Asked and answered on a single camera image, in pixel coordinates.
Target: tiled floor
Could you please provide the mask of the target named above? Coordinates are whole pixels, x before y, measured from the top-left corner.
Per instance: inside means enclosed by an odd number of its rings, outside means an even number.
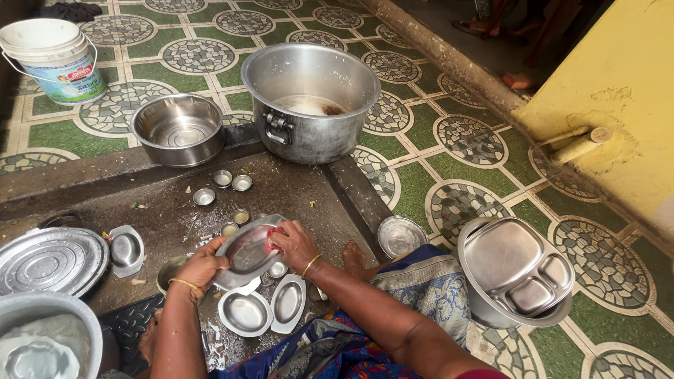
[[[469,329],[472,352],[514,378],[674,378],[672,261],[592,188],[538,150],[354,0],[108,0],[82,29],[107,95],[52,103],[23,78],[0,129],[0,175],[137,146],[127,121],[169,92],[213,98],[229,123],[251,117],[239,70],[260,47],[314,41],[360,57],[382,96],[354,152],[396,214],[455,243],[479,215],[515,215],[573,261],[574,306],[559,326]]]

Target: yellow wall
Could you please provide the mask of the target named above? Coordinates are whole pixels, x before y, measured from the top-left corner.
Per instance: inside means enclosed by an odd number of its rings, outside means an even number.
[[[674,239],[674,0],[616,0],[514,116],[543,140],[580,125],[613,139],[571,164]]]

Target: gold bangle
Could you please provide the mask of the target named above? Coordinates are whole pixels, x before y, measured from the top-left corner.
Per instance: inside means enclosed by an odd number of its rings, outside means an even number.
[[[169,284],[171,284],[171,282],[178,282],[178,283],[183,283],[183,284],[185,284],[185,285],[189,285],[190,287],[192,287],[192,288],[196,289],[197,291],[199,291],[199,293],[201,293],[202,296],[205,295],[205,293],[202,291],[202,289],[200,289],[199,287],[197,287],[196,285],[194,285],[194,284],[192,284],[192,283],[190,283],[190,282],[188,282],[188,281],[184,281],[183,279],[171,278],[171,279],[169,279],[168,281],[169,281],[169,282],[168,282]]]
[[[321,254],[316,254],[315,257],[309,262],[307,267],[304,269],[304,272],[302,272],[302,279],[304,279],[305,274],[307,274],[307,270],[309,270],[309,267],[311,267],[311,264],[314,263],[318,258],[321,258]]]

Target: pot handle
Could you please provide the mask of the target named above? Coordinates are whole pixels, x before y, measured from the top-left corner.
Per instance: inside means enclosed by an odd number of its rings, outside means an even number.
[[[265,117],[264,131],[267,137],[283,146],[290,146],[292,143],[290,130],[293,130],[295,126],[288,122],[286,115],[282,113],[276,114],[273,109],[270,109],[269,112],[262,113],[262,117]],[[273,134],[272,128],[280,133],[285,133],[285,138]]]

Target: logo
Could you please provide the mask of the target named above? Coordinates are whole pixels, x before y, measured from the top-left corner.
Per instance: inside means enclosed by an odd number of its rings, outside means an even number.
[[[91,71],[92,71],[91,65],[88,65],[86,67],[80,67],[78,68],[77,71],[68,74],[68,79],[70,79],[71,82],[74,82],[91,74]]]

